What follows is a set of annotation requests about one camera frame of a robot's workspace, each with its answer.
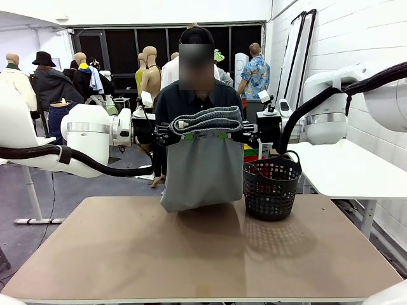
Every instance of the jacket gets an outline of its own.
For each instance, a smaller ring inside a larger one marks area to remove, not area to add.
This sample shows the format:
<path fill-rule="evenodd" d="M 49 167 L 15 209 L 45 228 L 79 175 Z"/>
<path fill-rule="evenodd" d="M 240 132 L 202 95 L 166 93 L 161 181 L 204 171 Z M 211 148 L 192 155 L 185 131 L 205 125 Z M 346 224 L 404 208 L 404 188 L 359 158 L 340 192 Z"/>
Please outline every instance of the jacket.
<path fill-rule="evenodd" d="M 104 94 L 109 95 L 114 93 L 114 86 L 110 80 L 105 78 L 99 73 L 100 81 L 102 82 Z M 92 72 L 88 70 L 77 70 L 74 73 L 73 83 L 77 91 L 82 95 L 82 97 L 87 100 L 91 95 L 98 95 L 97 91 L 94 91 L 90 84 L 90 78 L 92 77 Z"/>
<path fill-rule="evenodd" d="M 230 77 L 230 75 L 226 73 L 222 68 L 217 68 L 217 71 L 219 72 L 219 77 L 221 78 L 221 81 L 233 87 L 233 80 Z"/>
<path fill-rule="evenodd" d="M 62 72 L 55 69 L 37 69 L 34 75 L 37 78 L 35 90 L 44 111 L 48 111 L 50 104 L 59 102 L 63 97 L 83 104 L 83 97 Z"/>
<path fill-rule="evenodd" d="M 74 69 L 64 69 L 62 71 L 62 73 L 64 73 L 64 75 L 66 77 L 68 77 L 71 81 L 73 81 L 73 79 L 74 79 L 75 72 L 76 72 L 76 70 L 74 70 Z"/>
<path fill-rule="evenodd" d="M 37 98 L 30 80 L 27 75 L 21 70 L 5 68 L 0 74 L 0 81 L 4 81 L 13 85 L 14 88 L 21 94 L 25 103 L 27 103 L 30 111 L 37 110 Z"/>

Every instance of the white wall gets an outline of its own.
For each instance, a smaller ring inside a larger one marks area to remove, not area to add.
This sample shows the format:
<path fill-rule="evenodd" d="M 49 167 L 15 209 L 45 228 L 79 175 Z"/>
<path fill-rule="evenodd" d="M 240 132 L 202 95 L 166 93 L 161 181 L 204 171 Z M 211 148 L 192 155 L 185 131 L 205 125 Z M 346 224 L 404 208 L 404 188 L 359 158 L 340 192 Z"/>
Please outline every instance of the white wall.
<path fill-rule="evenodd" d="M 0 11 L 9 11 L 56 22 L 67 15 L 64 25 L 171 24 L 268 20 L 272 0 L 14 0 L 1 1 Z"/>
<path fill-rule="evenodd" d="M 274 5 L 281 11 L 291 2 L 275 0 Z M 318 13 L 309 76 L 372 60 L 407 61 L 407 1 L 297 0 L 273 21 L 270 93 L 277 91 L 291 20 L 313 8 Z M 391 132 L 376 123 L 361 96 L 353 98 L 348 118 L 348 139 L 407 171 L 407 133 Z M 407 250 L 407 201 L 380 201 L 375 220 Z"/>
<path fill-rule="evenodd" d="M 37 51 L 46 51 L 60 59 L 62 68 L 69 67 L 73 54 L 68 33 L 62 30 L 59 36 L 50 28 L 37 31 L 38 34 L 34 29 L 0 31 L 0 70 L 7 65 L 6 54 L 16 53 L 20 56 L 20 69 L 32 72 Z"/>

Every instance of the plastic laundry basket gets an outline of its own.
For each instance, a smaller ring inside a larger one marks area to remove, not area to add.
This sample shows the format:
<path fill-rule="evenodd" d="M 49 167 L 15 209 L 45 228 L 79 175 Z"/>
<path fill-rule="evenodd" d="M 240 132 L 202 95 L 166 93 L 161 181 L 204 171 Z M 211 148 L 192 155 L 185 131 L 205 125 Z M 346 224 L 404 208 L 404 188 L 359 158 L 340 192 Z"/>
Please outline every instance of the plastic laundry basket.
<path fill-rule="evenodd" d="M 300 157 L 294 151 L 297 162 L 287 156 L 277 156 L 244 163 L 246 210 L 262 220 L 282 220 L 293 207 L 295 193 L 302 169 Z"/>

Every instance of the chrome ring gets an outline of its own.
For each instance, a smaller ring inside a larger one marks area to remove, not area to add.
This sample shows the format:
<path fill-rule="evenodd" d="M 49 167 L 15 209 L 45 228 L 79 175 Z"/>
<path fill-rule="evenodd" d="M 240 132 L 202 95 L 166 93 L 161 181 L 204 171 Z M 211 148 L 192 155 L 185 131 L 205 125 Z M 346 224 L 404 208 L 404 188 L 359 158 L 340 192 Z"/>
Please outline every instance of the chrome ring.
<path fill-rule="evenodd" d="M 303 121 L 303 127 L 311 124 L 328 123 L 328 122 L 346 122 L 345 113 L 324 113 L 316 114 L 314 116 L 307 116 Z"/>
<path fill-rule="evenodd" d="M 97 132 L 110 134 L 110 126 L 89 122 L 69 122 L 68 132 Z"/>

